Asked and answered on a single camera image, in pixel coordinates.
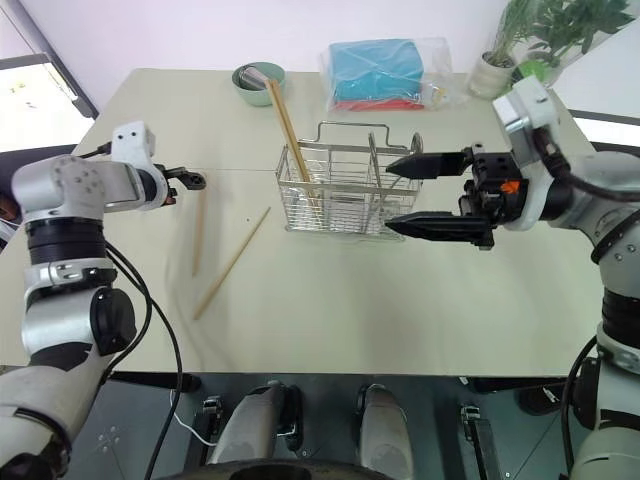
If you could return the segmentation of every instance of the red cloth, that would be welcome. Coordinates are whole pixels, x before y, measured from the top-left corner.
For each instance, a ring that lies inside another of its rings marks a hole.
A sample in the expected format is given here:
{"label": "red cloth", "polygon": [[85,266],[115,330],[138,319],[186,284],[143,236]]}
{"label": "red cloth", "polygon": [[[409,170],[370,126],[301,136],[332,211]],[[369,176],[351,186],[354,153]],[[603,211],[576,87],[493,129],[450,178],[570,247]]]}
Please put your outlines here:
{"label": "red cloth", "polygon": [[367,110],[421,110],[424,105],[403,98],[390,98],[389,100],[359,100],[352,102],[336,102],[335,110],[351,110],[363,112]]}

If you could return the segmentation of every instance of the orange component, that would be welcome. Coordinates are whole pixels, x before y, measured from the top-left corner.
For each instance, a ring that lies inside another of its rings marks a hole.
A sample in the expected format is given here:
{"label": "orange component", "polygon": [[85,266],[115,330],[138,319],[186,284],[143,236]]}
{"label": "orange component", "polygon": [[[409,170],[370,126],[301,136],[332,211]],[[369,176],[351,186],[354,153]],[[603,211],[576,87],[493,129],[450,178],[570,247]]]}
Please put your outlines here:
{"label": "orange component", "polygon": [[518,193],[520,190],[520,180],[509,180],[500,185],[500,190],[504,193]]}

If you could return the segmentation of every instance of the floor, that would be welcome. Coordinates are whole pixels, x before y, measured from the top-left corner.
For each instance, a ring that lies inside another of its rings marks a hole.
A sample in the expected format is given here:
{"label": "floor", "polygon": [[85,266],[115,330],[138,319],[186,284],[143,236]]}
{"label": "floor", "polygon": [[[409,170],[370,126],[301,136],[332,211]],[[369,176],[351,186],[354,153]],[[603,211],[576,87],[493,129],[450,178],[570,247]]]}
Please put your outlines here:
{"label": "floor", "polygon": [[[228,415],[245,393],[268,380],[298,385],[305,398],[305,440],[298,452],[304,457],[355,460],[351,431],[357,392],[362,385],[376,382],[391,389],[405,410],[420,480],[479,478],[473,448],[458,420],[459,405],[470,403],[491,422],[505,478],[556,479],[564,472],[557,413],[526,415],[516,405],[513,392],[477,395],[459,379],[445,377],[203,374],[200,378],[200,390],[180,400],[178,412],[187,424],[209,395],[222,396]],[[108,382],[74,443],[65,479],[141,479],[168,408],[167,390]],[[572,431],[574,445],[579,445],[587,431],[577,422]],[[173,422],[154,478],[183,470],[190,435]],[[281,439],[278,442],[276,456],[292,455]]]}

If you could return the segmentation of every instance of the blue cloth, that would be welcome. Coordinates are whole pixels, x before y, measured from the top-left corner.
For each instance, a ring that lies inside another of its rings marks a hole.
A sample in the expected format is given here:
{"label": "blue cloth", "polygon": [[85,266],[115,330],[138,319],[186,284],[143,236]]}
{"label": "blue cloth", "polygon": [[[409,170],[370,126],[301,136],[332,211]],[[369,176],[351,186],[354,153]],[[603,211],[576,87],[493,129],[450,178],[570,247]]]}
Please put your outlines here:
{"label": "blue cloth", "polygon": [[366,40],[329,45],[334,101],[415,100],[424,67],[411,40]]}

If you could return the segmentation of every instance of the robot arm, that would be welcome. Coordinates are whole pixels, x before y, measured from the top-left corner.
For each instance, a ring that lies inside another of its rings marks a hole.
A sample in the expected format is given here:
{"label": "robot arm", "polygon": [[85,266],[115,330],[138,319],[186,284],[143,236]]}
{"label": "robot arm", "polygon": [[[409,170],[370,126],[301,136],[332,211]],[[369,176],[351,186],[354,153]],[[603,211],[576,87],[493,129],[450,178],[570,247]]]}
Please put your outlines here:
{"label": "robot arm", "polygon": [[566,159],[555,140],[553,102],[533,77],[497,99],[494,110],[512,151],[485,153],[476,144],[462,152],[412,155],[387,168],[435,179],[470,167],[472,179],[458,202],[461,214],[418,212],[391,219],[387,226],[484,250],[494,246],[492,232],[498,226],[524,231],[539,220],[580,230],[590,239],[591,259],[604,285],[598,359],[589,369],[597,397],[582,409],[591,412],[582,420],[593,432],[568,466],[572,479],[635,478],[640,469],[640,159],[617,152]]}
{"label": "robot arm", "polygon": [[135,122],[115,130],[110,161],[63,155],[14,175],[31,257],[22,324],[30,361],[0,376],[3,479],[65,473],[103,373],[136,335],[129,297],[111,287],[104,213],[175,203],[169,178],[205,187],[198,174],[154,165],[153,150],[153,136]]}

